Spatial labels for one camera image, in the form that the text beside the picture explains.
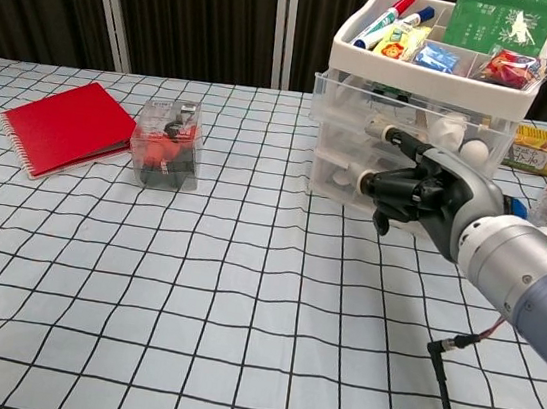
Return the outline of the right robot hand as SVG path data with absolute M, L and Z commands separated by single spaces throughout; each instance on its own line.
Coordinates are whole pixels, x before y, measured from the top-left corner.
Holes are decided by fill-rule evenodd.
M 366 171 L 357 190 L 373 200 L 374 228 L 417 221 L 446 260 L 455 262 L 462 232 L 483 217 L 503 215 L 504 195 L 488 177 L 446 149 L 424 143 L 393 124 L 372 121 L 365 132 L 391 144 L 414 162 L 411 168 Z

